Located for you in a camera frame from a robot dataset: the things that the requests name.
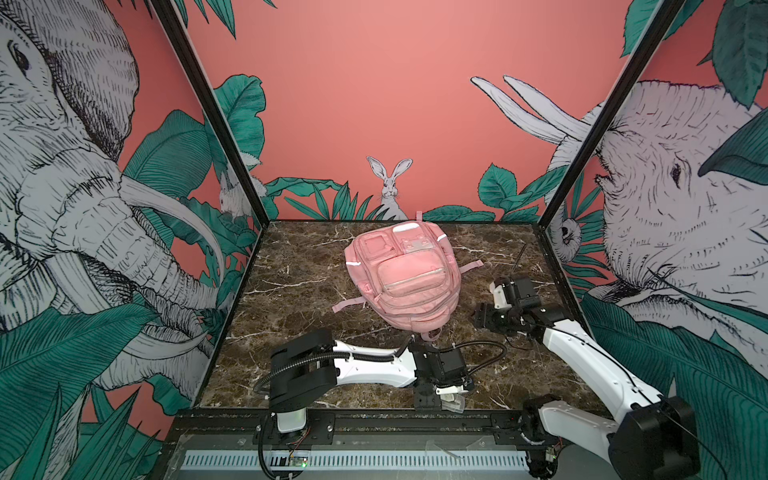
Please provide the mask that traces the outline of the clear plastic eraser box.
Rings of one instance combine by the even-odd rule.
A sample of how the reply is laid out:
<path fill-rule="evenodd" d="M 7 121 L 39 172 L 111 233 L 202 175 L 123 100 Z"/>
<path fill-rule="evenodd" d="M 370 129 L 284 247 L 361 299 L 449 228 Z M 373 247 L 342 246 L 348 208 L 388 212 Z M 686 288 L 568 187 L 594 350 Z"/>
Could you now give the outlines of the clear plastic eraser box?
<path fill-rule="evenodd" d="M 441 401 L 441 409 L 462 414 L 465 410 L 466 399 L 461 393 L 443 393 L 439 395 Z"/>

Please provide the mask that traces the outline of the pink student backpack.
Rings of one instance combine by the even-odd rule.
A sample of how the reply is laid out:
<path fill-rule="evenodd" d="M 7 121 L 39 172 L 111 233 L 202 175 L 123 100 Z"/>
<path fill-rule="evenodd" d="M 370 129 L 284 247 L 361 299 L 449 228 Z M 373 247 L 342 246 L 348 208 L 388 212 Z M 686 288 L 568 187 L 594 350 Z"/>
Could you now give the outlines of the pink student backpack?
<path fill-rule="evenodd" d="M 483 266 L 480 260 L 459 265 L 446 233 L 421 216 L 355 237 L 344 255 L 360 296 L 332 311 L 367 304 L 392 327 L 427 342 L 456 309 L 463 274 Z"/>

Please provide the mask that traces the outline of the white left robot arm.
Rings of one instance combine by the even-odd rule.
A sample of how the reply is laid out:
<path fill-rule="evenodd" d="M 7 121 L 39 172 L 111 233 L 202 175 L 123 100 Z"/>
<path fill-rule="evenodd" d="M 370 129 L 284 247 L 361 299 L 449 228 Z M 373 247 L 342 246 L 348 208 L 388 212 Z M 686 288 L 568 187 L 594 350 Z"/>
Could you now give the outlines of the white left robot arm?
<path fill-rule="evenodd" d="M 355 346 L 323 328 L 291 340 L 270 355 L 269 374 L 255 389 L 268 396 L 269 411 L 281 434 L 305 432 L 308 408 L 330 390 L 375 384 L 412 388 L 437 409 L 461 413 L 474 380 L 458 347 L 436 348 L 410 335 L 391 349 Z"/>

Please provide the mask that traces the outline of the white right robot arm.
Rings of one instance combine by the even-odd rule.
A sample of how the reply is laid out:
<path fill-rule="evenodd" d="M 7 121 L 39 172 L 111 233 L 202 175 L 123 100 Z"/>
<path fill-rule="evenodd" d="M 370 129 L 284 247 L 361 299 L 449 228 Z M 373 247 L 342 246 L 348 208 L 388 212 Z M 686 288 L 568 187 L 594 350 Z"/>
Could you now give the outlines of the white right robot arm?
<path fill-rule="evenodd" d="M 605 460 L 622 479 L 688 479 L 699 473 L 694 409 L 632 374 L 560 306 L 496 308 L 481 303 L 472 323 L 536 340 L 563 360 L 610 414 L 603 418 L 552 395 L 528 400 L 519 421 L 528 443 L 568 440 Z"/>

